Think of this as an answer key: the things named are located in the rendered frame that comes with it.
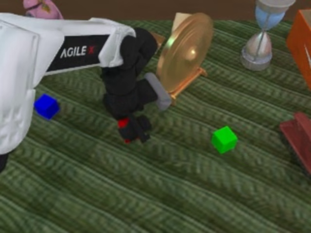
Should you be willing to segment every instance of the blue cube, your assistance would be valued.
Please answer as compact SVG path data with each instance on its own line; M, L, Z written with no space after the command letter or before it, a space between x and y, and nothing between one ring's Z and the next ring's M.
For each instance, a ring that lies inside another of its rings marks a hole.
M36 112L47 120L51 120L59 109L57 100L49 95L43 94L35 101Z

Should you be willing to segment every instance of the bronze disc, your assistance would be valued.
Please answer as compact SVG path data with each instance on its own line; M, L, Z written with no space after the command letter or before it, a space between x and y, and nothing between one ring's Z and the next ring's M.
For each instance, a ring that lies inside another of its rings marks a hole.
M165 90L173 92L204 61L213 37L213 21L196 13L186 18L168 39L156 74Z

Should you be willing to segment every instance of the green tablecloth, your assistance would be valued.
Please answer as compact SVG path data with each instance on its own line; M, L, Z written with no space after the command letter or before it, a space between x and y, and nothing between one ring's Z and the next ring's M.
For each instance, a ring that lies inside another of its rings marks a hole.
M172 26L123 23L166 37ZM57 98L61 112L52 121L34 114L0 175L0 232L310 233L310 183L277 134L293 112L311 114L285 45L290 26L270 31L272 64L257 73L239 57L256 23L216 21L208 77L164 113L147 106L154 128L145 145L122 142L102 106L99 69L44 78L37 95ZM239 141L220 155L210 136L225 125Z

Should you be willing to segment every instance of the brown wall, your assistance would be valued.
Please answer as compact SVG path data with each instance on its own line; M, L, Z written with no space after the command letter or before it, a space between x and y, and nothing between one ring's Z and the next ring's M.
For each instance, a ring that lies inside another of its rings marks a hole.
M54 0L65 18L173 19L176 12L204 12L213 19L254 19L255 0ZM311 0L296 0L287 12L311 8ZM24 14L22 0L0 0L0 11Z

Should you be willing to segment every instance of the orange box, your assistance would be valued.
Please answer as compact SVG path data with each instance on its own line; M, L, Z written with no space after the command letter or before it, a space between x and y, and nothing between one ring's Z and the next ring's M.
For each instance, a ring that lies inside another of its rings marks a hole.
M311 9L298 11L286 44L311 89Z

